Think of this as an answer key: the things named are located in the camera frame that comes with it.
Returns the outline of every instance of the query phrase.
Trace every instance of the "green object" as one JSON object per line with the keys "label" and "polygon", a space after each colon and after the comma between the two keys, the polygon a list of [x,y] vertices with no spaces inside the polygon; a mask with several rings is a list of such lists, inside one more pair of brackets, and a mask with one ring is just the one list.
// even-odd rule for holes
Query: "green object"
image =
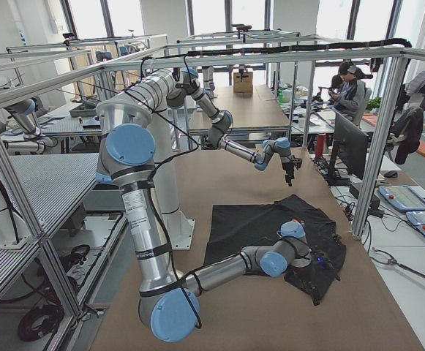
{"label": "green object", "polygon": [[373,110],[374,108],[380,108],[381,105],[381,98],[375,97],[374,99],[371,99],[368,101],[368,105],[366,106],[367,110]]}

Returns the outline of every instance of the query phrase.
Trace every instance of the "person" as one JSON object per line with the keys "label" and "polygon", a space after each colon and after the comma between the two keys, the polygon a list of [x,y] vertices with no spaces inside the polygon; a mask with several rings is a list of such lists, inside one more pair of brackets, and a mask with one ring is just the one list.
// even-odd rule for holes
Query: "person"
{"label": "person", "polygon": [[343,82],[340,92],[329,91],[329,95],[334,100],[333,108],[350,121],[353,120],[365,98],[365,83],[357,78],[358,71],[359,68],[351,62],[342,62],[338,72]]}

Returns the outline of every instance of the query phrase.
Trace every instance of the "cardboard box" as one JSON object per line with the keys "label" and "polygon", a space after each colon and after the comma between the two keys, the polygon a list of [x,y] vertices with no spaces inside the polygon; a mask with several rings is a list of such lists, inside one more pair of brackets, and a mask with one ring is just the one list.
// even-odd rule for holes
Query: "cardboard box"
{"label": "cardboard box", "polygon": [[253,93],[253,72],[233,73],[233,93]]}

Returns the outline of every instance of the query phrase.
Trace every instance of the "computer monitor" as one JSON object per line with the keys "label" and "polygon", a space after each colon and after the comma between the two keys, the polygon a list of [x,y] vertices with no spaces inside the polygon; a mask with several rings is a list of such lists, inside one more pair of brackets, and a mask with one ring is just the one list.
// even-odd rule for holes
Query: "computer monitor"
{"label": "computer monitor", "polygon": [[350,180],[339,176],[336,159],[339,157],[347,166],[347,173],[362,179],[365,172],[368,135],[345,117],[336,114],[331,159],[327,182],[329,185],[348,185]]}

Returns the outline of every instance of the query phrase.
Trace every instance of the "computer mouse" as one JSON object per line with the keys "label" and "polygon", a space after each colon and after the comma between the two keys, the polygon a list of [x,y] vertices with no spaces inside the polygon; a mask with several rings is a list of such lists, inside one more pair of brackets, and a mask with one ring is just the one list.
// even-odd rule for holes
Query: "computer mouse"
{"label": "computer mouse", "polygon": [[385,178],[397,178],[397,170],[389,170],[383,175]]}

